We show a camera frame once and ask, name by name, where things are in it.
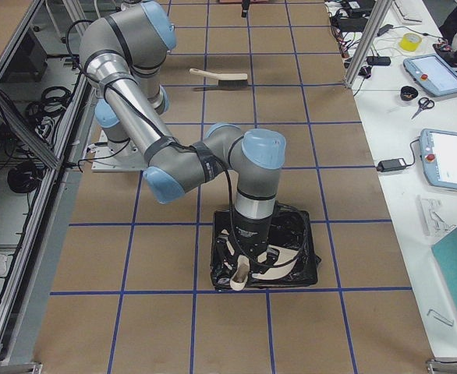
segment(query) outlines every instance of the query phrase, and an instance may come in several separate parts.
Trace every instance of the blue joint cap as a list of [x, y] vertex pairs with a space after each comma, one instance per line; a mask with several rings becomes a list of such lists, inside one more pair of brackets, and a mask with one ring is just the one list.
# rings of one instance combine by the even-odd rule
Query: blue joint cap
[[210, 127], [210, 129], [206, 132], [206, 135], [204, 137], [206, 138], [209, 138], [210, 135], [217, 129], [220, 129], [221, 127], [225, 127], [225, 126], [230, 126], [230, 127], [236, 127], [237, 129], [239, 128], [238, 126], [236, 125], [233, 125], [231, 123], [225, 123], [225, 122], [218, 122], [218, 123], [215, 123], [214, 125], [212, 125]]
[[151, 166], [145, 169], [143, 178], [156, 200], [161, 204], [170, 203], [185, 195], [182, 186], [170, 174], [160, 168]]
[[252, 129], [244, 134], [243, 153], [264, 169], [279, 169], [285, 161], [285, 137], [266, 129]]
[[176, 47], [175, 27], [169, 22], [164, 9], [156, 2], [143, 2], [142, 9], [168, 50]]
[[99, 99], [95, 106], [95, 118], [103, 129], [109, 129], [119, 123], [111, 105], [107, 104], [104, 99]]

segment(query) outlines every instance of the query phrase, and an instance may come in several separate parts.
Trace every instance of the brush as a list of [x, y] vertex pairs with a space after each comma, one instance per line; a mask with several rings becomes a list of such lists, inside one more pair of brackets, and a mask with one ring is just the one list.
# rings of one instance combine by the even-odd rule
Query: brush
[[247, 87], [247, 74], [241, 73], [222, 73], [205, 72], [204, 70], [191, 69], [190, 74], [195, 76], [204, 76], [218, 81], [218, 88], [222, 90], [236, 90], [238, 88]]

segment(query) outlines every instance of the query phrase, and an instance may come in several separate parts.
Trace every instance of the keyboard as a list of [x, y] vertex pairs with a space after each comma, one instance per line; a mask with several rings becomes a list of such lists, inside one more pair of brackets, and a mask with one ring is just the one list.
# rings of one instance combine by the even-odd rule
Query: keyboard
[[414, 0], [393, 0], [393, 9], [405, 25], [417, 25], [423, 22], [423, 17], [414, 6]]

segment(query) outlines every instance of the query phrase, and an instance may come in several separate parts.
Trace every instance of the electronic device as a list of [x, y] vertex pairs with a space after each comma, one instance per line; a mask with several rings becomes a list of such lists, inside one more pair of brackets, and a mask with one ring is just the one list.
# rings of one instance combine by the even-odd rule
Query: electronic device
[[423, 129], [420, 148], [428, 182], [457, 189], [457, 132]]
[[416, 9], [414, 0], [393, 0], [393, 10], [405, 25], [418, 25], [423, 23], [423, 17]]
[[369, 16], [372, 12], [374, 0], [344, 0], [341, 2], [341, 7], [346, 11], [350, 18], [360, 18]]
[[361, 33], [366, 28], [367, 18], [337, 18], [336, 23], [342, 33]]
[[390, 66], [391, 58], [388, 56], [367, 56], [367, 64], [370, 66]]
[[381, 35], [386, 34], [392, 28], [393, 28], [393, 25], [391, 25], [390, 23], [387, 23], [386, 25], [379, 28], [379, 30], [376, 33], [376, 36], [380, 37]]
[[33, 192], [41, 184], [43, 170], [38, 169], [33, 161], [24, 161], [9, 170], [7, 183], [15, 193]]
[[372, 66], [362, 66], [359, 71], [359, 76], [369, 79], [372, 76]]
[[433, 96], [457, 93], [457, 73], [436, 54], [406, 58], [406, 71]]

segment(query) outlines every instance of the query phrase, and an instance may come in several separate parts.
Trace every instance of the white table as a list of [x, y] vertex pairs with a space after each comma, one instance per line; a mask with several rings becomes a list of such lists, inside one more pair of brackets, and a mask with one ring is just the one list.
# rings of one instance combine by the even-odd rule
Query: white table
[[[428, 21], [409, 27], [421, 33], [439, 35], [422, 1], [414, 0], [414, 3]], [[392, 10], [386, 23], [396, 26], [399, 23]], [[424, 128], [457, 132], [457, 96], [434, 98], [434, 109], [423, 111], [413, 120], [411, 117], [417, 110], [417, 99], [407, 103], [399, 97], [400, 88], [405, 85], [416, 87], [420, 97], [427, 96], [405, 72], [402, 61], [407, 56], [434, 53], [432, 44], [436, 42], [435, 38], [425, 37], [426, 40], [414, 53], [404, 52], [407, 56], [401, 56], [395, 49], [382, 49], [383, 43], [396, 48], [398, 40], [380, 39], [401, 37], [408, 32], [407, 29], [394, 29], [374, 41], [380, 55], [393, 56], [391, 66], [375, 66], [372, 77], [363, 82], [355, 96], [375, 163], [399, 157], [410, 163], [413, 156], [409, 144]], [[356, 79], [353, 92], [358, 90], [362, 80]], [[404, 171], [380, 173], [379, 179], [433, 354], [438, 358], [457, 358], [457, 312], [430, 248], [441, 237], [426, 234], [419, 203], [419, 198], [440, 200], [440, 216], [446, 223], [457, 225], [457, 192], [430, 186], [419, 161], [419, 144], [414, 144], [413, 149], [416, 152], [414, 166]], [[453, 326], [435, 319], [433, 313], [428, 315], [430, 309], [454, 321]]]

